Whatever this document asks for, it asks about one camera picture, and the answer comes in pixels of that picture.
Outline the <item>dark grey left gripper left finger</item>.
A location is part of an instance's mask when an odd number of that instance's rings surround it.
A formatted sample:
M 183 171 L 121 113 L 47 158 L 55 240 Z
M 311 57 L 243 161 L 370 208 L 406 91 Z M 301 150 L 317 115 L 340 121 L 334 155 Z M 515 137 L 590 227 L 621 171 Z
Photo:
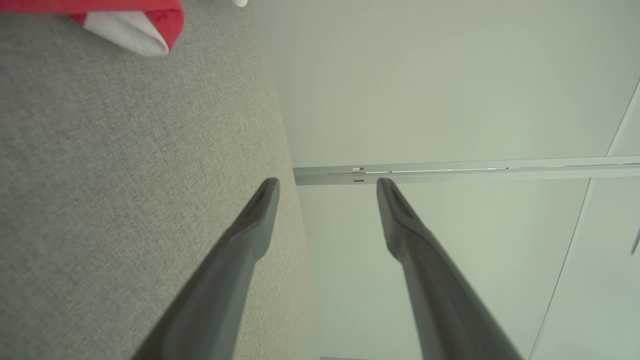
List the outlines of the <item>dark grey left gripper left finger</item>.
M 257 262 L 280 198 L 266 178 L 133 355 L 135 360 L 231 360 Z

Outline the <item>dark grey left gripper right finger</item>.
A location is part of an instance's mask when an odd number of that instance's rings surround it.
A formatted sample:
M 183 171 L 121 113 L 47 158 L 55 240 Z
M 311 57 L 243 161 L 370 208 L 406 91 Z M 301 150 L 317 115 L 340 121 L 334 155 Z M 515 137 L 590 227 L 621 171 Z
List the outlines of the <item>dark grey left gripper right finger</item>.
M 376 182 L 386 246 L 400 262 L 425 360 L 519 360 L 517 349 L 390 178 Z

